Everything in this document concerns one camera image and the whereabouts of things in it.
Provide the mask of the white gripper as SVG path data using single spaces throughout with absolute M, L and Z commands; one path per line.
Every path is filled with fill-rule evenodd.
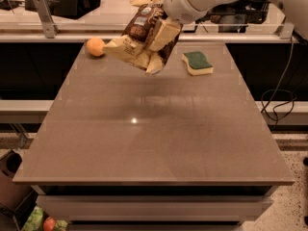
M 205 0 L 164 0 L 164 10 L 170 18 L 156 21 L 146 39 L 147 50 L 157 52 L 163 49 L 181 32 L 181 24 L 193 23 L 202 17 L 208 8 Z

